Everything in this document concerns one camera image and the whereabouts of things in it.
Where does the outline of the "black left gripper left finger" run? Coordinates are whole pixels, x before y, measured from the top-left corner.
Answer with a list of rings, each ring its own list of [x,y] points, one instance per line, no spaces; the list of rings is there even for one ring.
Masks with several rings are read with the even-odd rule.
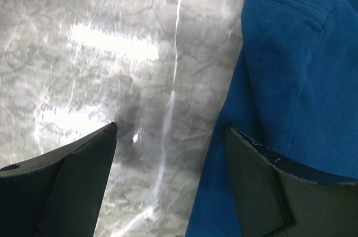
[[[117,144],[112,122],[1,168],[1,236],[93,236]]]

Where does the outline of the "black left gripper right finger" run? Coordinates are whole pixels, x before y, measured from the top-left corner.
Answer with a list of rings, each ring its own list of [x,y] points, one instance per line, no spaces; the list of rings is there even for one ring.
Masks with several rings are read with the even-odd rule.
[[[232,127],[224,147],[243,236],[357,235],[357,180],[298,163]]]

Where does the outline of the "blue t-shirt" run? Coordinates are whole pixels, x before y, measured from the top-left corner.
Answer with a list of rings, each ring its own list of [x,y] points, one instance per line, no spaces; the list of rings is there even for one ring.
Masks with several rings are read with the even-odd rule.
[[[243,236],[225,130],[357,180],[357,0],[244,0],[243,46],[218,116],[187,236]]]

